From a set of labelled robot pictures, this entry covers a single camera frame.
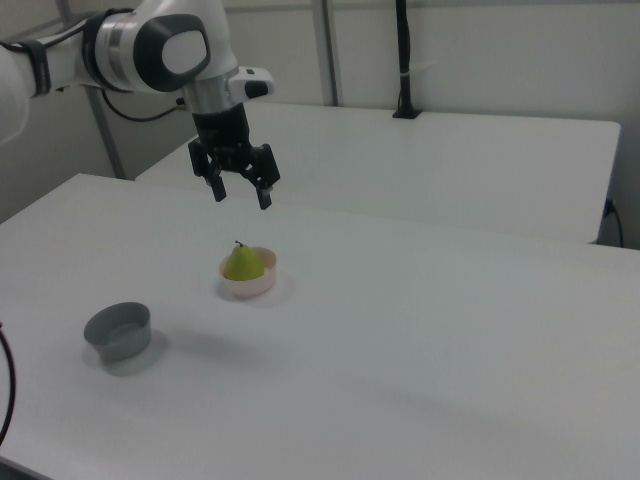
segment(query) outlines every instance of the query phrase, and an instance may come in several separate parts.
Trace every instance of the wire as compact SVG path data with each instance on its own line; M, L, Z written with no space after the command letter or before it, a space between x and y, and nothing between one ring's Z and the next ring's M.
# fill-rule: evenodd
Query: wire
M45 43L44 46L45 46L45 48L53 47L54 45L62 43L65 40L67 40L68 38L73 37L76 33L80 33L82 30L84 30L84 24L82 24L78 28L74 28L73 30L69 30L67 33L65 33L61 37L56 38L55 40L51 40L50 42Z
M10 52L27 53L26 49L20 45L13 45L11 43L0 42L0 47L4 47Z
M130 117L129 115L122 113L120 110L118 110L115 107L113 103L111 103L111 100L109 100L109 97L107 96L106 90L102 90L102 98L104 99L104 102L107 104L107 107L109 107L113 113L115 113L119 117L124 118L125 120L129 120L130 122L138 122L138 123L153 122L154 120L158 120L159 118L166 117L167 115L175 112L178 109L177 107L172 107L169 110L165 110L164 112L161 112L152 117L142 117L142 118Z
M76 25L80 25L81 22L84 22L85 20L89 19L89 17L91 17L91 15L93 15L94 13L95 12L84 12L84 13L71 14L71 18L69 18L68 21L63 22L60 30L55 32L53 35L60 35L61 33L64 33L67 30L72 29Z
M54 40L51 40L50 42L43 43L43 45L44 45L45 48L53 47L54 45L62 43L65 40L73 37L75 34L80 33L83 29L84 29L84 24L82 26L80 26L80 27L74 28L73 30L69 30L64 35L62 35L62 36L60 36L60 37L58 37L58 38L56 38ZM0 42L0 45L2 45L4 48L9 50L10 52L27 53L27 49L24 48L22 45L14 45L14 44L5 43L5 42Z
M13 356L11 355L11 349L9 348L9 342L7 342L4 333L0 330L0 342L4 349L4 354L7 357L7 365L9 367L9 404L7 405L7 413L4 417L4 423L2 424L2 430L0 430L0 445L4 442L4 437L7 436L9 430L9 424L11 423L11 417L13 416L13 407L16 403L16 367L13 363Z
M620 238L620 248L624 248L624 237L622 236L622 222L620 221L620 215L615 205L611 206L611 212L616 216L616 222L618 222L618 236Z

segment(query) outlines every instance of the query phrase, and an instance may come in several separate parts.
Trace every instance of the white wall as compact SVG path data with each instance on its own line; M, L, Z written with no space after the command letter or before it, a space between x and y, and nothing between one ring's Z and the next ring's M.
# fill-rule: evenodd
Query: white wall
M394 108L395 11L341 1L335 28L344 104ZM409 18L421 108L621 123L611 195L627 245L640 247L639 4L411 8ZM420 64L433 65L419 72ZM607 220L609 244L617 244L613 227Z
M243 65L264 67L276 82L264 101L323 105L311 9L229 14L231 44Z
M0 38L56 18L51 0L0 1ZM85 92L34 99L24 133L0 146L0 222L79 172L112 175Z

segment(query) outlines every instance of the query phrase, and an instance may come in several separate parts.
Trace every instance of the table surface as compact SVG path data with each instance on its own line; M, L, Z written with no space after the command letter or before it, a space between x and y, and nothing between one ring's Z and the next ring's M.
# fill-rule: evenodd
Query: table surface
M332 211L589 243L598 237L620 127L611 122L249 103L271 144L273 200ZM239 175L230 195L255 197ZM186 145L137 178L211 192Z
M235 239L279 257L249 301L217 277ZM105 366L83 327L130 300L152 343ZM635 479L639 311L635 251L80 175L0 225L2 453L60 480Z

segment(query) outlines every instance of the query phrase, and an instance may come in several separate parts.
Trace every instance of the green pear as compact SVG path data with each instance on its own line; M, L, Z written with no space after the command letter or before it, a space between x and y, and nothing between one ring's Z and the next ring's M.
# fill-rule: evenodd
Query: green pear
M247 245L236 240L236 247L231 252L224 267L224 276L229 280L246 281L264 275L264 263Z

